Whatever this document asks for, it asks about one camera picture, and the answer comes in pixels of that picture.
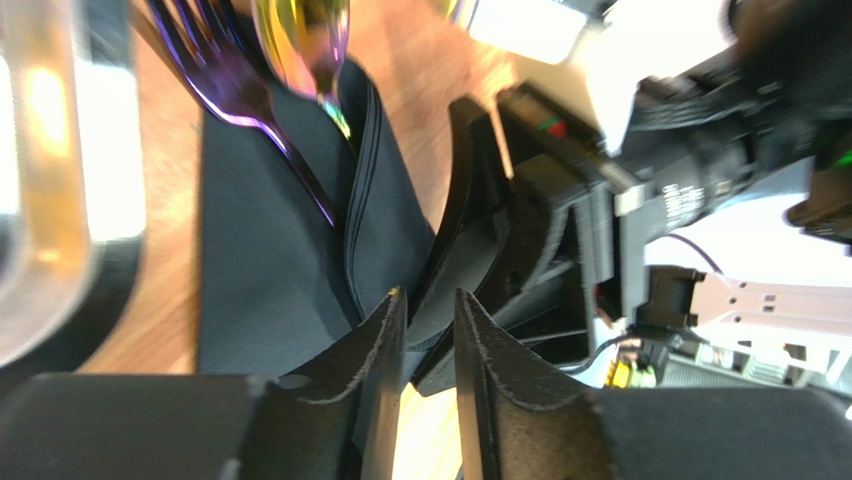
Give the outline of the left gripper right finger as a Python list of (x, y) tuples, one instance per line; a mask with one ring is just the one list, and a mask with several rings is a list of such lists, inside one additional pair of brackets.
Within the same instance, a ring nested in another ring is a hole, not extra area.
[(524, 347), (463, 289), (454, 353), (464, 478), (612, 478), (591, 389)]

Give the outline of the gold iridescent spoon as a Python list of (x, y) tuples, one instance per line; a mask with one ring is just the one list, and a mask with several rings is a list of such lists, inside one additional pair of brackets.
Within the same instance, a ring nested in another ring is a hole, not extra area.
[(348, 0), (255, 0), (252, 20), (275, 76), (292, 92), (315, 101), (343, 137), (351, 128), (343, 113), (338, 81), (347, 59)]

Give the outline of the purple iridescent fork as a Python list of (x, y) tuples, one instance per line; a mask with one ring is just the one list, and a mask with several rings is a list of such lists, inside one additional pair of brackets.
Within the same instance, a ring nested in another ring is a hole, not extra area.
[(229, 1), (146, 2), (157, 30), (200, 104), (218, 119), (263, 132), (331, 228), (340, 230), (332, 201), (313, 170), (278, 124), (269, 85)]

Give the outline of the black paper napkin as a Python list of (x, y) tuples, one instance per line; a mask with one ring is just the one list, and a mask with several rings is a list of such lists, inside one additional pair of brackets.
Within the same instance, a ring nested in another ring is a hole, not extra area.
[(417, 289), (434, 241), (376, 85), (348, 62), (345, 140), (280, 85), (276, 119), (330, 197), (334, 230), (262, 133), (203, 118), (201, 374), (277, 377), (356, 327), (393, 288)]

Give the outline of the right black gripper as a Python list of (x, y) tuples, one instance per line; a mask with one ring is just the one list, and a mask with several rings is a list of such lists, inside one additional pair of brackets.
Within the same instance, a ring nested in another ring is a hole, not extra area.
[(610, 158), (595, 128), (542, 89), (448, 108), (445, 210), (411, 301), (407, 341), (421, 393), (454, 387), (455, 291), (550, 363), (578, 373), (598, 355), (601, 316), (632, 321), (647, 301), (647, 244), (716, 210), (758, 168), (744, 117), (632, 128)]

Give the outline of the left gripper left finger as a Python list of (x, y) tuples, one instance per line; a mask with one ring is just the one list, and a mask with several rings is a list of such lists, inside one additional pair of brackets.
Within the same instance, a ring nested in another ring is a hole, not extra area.
[(407, 295), (392, 289), (353, 331), (264, 385), (238, 479), (389, 479), (403, 375)]

